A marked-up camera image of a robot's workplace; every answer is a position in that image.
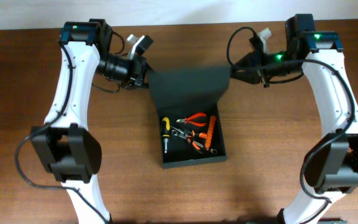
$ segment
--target orange-handled pliers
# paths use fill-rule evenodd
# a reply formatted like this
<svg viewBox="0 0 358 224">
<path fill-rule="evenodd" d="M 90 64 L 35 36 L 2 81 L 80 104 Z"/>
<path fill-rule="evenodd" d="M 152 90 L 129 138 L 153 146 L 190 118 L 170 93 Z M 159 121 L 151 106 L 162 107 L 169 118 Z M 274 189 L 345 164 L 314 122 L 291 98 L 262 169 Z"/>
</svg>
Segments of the orange-handled pliers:
<svg viewBox="0 0 358 224">
<path fill-rule="evenodd" d="M 185 134 L 187 135 L 187 137 L 189 138 L 193 138 L 193 137 L 199 137 L 199 138 L 203 138 L 203 139 L 207 139 L 208 136 L 205 133 L 196 133 L 194 131 L 188 131 L 188 130 L 184 130 Z"/>
<path fill-rule="evenodd" d="M 206 125 L 207 117 L 205 113 L 196 113 L 188 118 L 177 119 L 177 123 L 190 123 L 192 125 L 203 127 Z"/>
</svg>

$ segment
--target cable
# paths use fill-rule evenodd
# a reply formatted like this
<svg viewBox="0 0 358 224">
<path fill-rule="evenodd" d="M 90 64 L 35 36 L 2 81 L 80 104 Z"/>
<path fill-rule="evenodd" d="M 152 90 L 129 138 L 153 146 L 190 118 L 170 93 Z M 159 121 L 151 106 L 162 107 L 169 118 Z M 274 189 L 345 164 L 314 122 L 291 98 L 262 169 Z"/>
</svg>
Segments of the cable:
<svg viewBox="0 0 358 224">
<path fill-rule="evenodd" d="M 121 42 L 122 42 L 121 50 L 118 51 L 117 53 L 115 53 L 115 54 L 121 54 L 121 53 L 124 51 L 124 49 L 125 49 L 125 40 L 124 40 L 124 38 L 123 38 L 121 35 L 119 35 L 119 34 L 118 34 L 117 32 L 115 32 L 115 31 L 113 31 L 112 34 L 113 34 L 113 35 L 116 35 L 117 37 L 119 37 L 119 38 L 121 39 Z"/>
<path fill-rule="evenodd" d="M 227 43 L 227 48 L 226 48 L 226 58 L 227 58 L 227 62 L 229 62 L 229 64 L 231 65 L 231 67 L 232 67 L 232 68 L 236 68 L 237 70 L 241 70 L 241 67 L 238 67 L 237 65 L 234 65 L 233 62 L 231 62 L 231 60 L 230 60 L 230 45 L 231 45 L 231 41 L 233 40 L 234 36 L 235 36 L 238 32 L 240 32 L 240 31 L 242 31 L 242 30 L 244 30 L 244 29 L 251 30 L 252 33 L 253 33 L 253 35 L 254 35 L 254 37 L 258 37 L 258 38 L 259 38 L 259 36 L 258 36 L 258 34 L 256 33 L 256 31 L 255 31 L 253 28 L 251 28 L 251 27 L 241 27 L 241 28 L 239 28 L 238 30 L 234 31 L 234 33 L 230 36 L 230 39 L 229 39 L 229 42 Z"/>
<path fill-rule="evenodd" d="M 39 135 L 40 133 L 42 133 L 43 131 L 45 131 L 46 129 L 48 129 L 49 127 L 51 127 L 51 125 L 53 123 L 55 123 L 56 121 L 58 121 L 62 116 L 64 111 L 66 110 L 67 104 L 68 104 L 68 100 L 70 98 L 70 93 L 71 93 L 71 86 L 72 86 L 72 82 L 73 82 L 73 64 L 71 62 L 71 58 L 70 55 L 67 52 L 67 49 L 65 48 L 65 46 L 63 45 L 63 43 L 59 42 L 60 47 L 62 48 L 62 50 L 64 51 L 67 60 L 68 60 L 68 68 L 70 69 L 70 76 L 68 79 L 68 87 L 67 87 L 67 93 L 66 93 L 66 98 L 65 101 L 63 103 L 62 109 L 60 111 L 56 111 L 57 115 L 56 118 L 54 118 L 51 122 L 45 124 L 44 126 L 42 126 L 40 129 L 38 129 L 36 132 L 26 136 L 17 146 L 16 148 L 16 152 L 15 152 L 15 165 L 16 165 L 16 170 L 19 173 L 19 175 L 22 177 L 22 179 L 24 181 L 26 181 L 31 187 L 35 187 L 36 189 L 49 189 L 49 190 L 72 190 L 74 191 L 81 199 L 82 201 L 84 201 L 85 204 L 87 204 L 87 206 L 89 206 L 89 208 L 91 208 L 96 214 L 99 215 L 99 217 L 103 220 L 103 222 L 105 222 L 106 224 L 108 224 L 109 222 L 104 218 L 104 216 L 94 207 L 92 206 L 92 204 L 89 203 L 89 201 L 87 201 L 87 199 L 84 198 L 84 196 L 80 193 L 79 189 L 76 189 L 74 187 L 63 187 L 63 186 L 48 186 L 48 185 L 39 185 L 36 184 L 34 182 L 32 182 L 22 171 L 21 167 L 20 167 L 20 162 L 19 162 L 19 153 L 20 153 L 20 149 L 21 147 L 28 141 L 31 140 L 32 138 L 36 137 L 37 135 Z"/>
<path fill-rule="evenodd" d="M 297 75 L 293 78 L 289 78 L 289 79 L 286 79 L 286 80 L 277 80 L 277 81 L 268 81 L 270 84 L 283 84 L 283 83 L 289 83 L 289 82 L 293 82 L 295 80 L 298 80 L 300 78 L 302 78 L 303 76 L 303 72 L 300 73 L 300 75 Z"/>
<path fill-rule="evenodd" d="M 109 80 L 109 81 L 114 81 L 114 82 L 116 82 L 116 83 L 117 83 L 117 86 L 118 86 L 118 89 L 117 89 L 117 90 L 107 90 L 107 89 L 105 89 L 105 88 L 103 88 L 103 87 L 100 87 L 100 86 L 97 86 L 97 85 L 93 84 L 93 82 L 92 82 L 92 86 L 95 87 L 95 88 L 97 88 L 97 89 L 99 89 L 99 90 L 101 90 L 101 91 L 104 91 L 104 92 L 106 92 L 106 93 L 118 93 L 119 90 L 121 89 L 121 86 L 120 86 L 120 84 L 119 84 L 119 81 L 117 81 L 117 80 Z"/>
</svg>

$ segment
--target pliers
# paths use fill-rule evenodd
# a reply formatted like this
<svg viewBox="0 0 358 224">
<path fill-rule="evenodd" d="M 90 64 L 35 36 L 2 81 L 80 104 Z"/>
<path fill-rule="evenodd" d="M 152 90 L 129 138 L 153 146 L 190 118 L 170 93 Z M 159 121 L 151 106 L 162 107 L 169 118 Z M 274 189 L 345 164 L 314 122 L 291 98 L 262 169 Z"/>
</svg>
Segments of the pliers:
<svg viewBox="0 0 358 224">
<path fill-rule="evenodd" d="M 180 137 L 180 138 L 183 138 L 183 139 L 186 140 L 189 144 L 192 144 L 193 147 L 194 147 L 195 149 L 197 149 L 197 150 L 196 150 L 197 152 L 199 152 L 199 153 L 201 153 L 201 154 L 204 154 L 201 149 L 205 149 L 205 147 L 204 147 L 201 143 L 195 141 L 195 140 L 193 139 L 193 137 L 194 137 L 194 136 L 198 136 L 198 137 L 200 137 L 200 138 L 205 138 L 205 139 L 206 139 L 207 137 L 206 137 L 206 134 L 205 134 L 205 133 L 197 133 L 197 134 L 196 134 L 194 131 L 190 132 L 190 131 L 188 131 L 188 130 L 180 130 L 180 129 L 175 128 L 175 127 L 172 127 L 172 126 L 171 126 L 171 128 L 172 128 L 172 135 L 178 136 L 178 137 Z M 210 152 L 213 153 L 213 154 L 216 154 L 216 153 L 217 153 L 217 150 L 211 149 Z"/>
<path fill-rule="evenodd" d="M 205 113 L 196 113 L 188 118 L 177 119 L 177 123 L 190 123 L 192 125 L 203 127 L 206 125 L 207 117 Z"/>
</svg>

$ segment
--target hand tool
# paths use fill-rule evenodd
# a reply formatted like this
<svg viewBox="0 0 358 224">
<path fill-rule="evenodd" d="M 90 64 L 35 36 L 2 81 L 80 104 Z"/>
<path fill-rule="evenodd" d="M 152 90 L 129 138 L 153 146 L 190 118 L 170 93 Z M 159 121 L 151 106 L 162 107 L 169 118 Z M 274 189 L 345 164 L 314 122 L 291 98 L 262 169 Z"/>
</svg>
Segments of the hand tool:
<svg viewBox="0 0 358 224">
<path fill-rule="evenodd" d="M 178 137 L 180 137 L 180 138 L 183 138 L 183 139 L 186 140 L 189 144 L 191 143 L 191 138 L 189 138 L 189 136 L 187 136 L 184 131 L 182 131 L 182 130 L 180 130 L 180 129 L 178 129 L 178 128 L 172 127 L 172 126 L 171 126 L 171 128 L 173 129 L 173 130 L 172 130 L 172 134 L 173 134 L 174 136 L 178 136 Z M 202 153 L 201 151 L 199 151 L 199 150 L 201 150 L 201 149 L 204 149 L 204 146 L 203 146 L 201 143 L 199 143 L 199 142 L 193 140 L 193 142 L 192 142 L 191 144 L 193 145 L 193 147 L 194 147 L 195 149 L 198 150 L 198 152 Z M 207 149 L 207 151 L 211 152 L 212 154 L 216 154 L 216 153 L 218 152 L 216 149 L 210 149 L 210 150 Z"/>
<path fill-rule="evenodd" d="M 188 138 L 194 138 L 194 137 L 199 137 L 199 138 L 203 138 L 203 139 L 207 139 L 207 134 L 206 133 L 196 133 L 195 131 L 189 131 L 185 128 L 182 128 L 183 130 L 183 134 L 185 134 L 186 137 Z"/>
<path fill-rule="evenodd" d="M 190 123 L 197 127 L 203 127 L 206 125 L 207 117 L 205 113 L 196 113 L 188 118 L 177 119 L 177 123 Z"/>
<path fill-rule="evenodd" d="M 204 146 L 199 142 L 196 142 L 196 141 L 191 142 L 191 138 L 188 138 L 188 136 L 182 130 L 177 131 L 177 129 L 175 128 L 174 130 L 172 130 L 172 134 L 174 136 L 183 138 L 189 144 L 191 143 L 194 146 L 194 148 L 197 149 L 198 151 L 201 150 L 201 148 L 204 148 Z"/>
<path fill-rule="evenodd" d="M 212 141 L 212 135 L 214 133 L 215 122 L 216 122 L 216 116 L 212 115 L 211 119 L 209 119 L 208 132 L 206 134 L 207 138 L 205 141 L 205 148 L 207 148 L 207 149 L 209 149 L 209 147 L 211 147 L 211 141 Z"/>
<path fill-rule="evenodd" d="M 164 153 L 168 152 L 168 141 L 169 141 L 169 137 L 170 137 L 170 129 L 171 129 L 171 126 L 169 124 L 169 119 L 167 117 L 162 118 L 161 134 L 162 134 L 162 141 L 164 143 Z"/>
</svg>

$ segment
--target white wall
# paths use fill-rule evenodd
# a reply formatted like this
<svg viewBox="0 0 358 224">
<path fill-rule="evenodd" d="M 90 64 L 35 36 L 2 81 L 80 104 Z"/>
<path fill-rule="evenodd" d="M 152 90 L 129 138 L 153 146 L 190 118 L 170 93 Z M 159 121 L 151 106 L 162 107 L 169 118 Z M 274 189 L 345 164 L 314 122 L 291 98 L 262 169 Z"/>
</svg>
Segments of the white wall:
<svg viewBox="0 0 358 224">
<path fill-rule="evenodd" d="M 358 0 L 0 0 L 0 29 L 62 27 L 65 21 L 106 19 L 111 26 L 356 19 Z"/>
</svg>

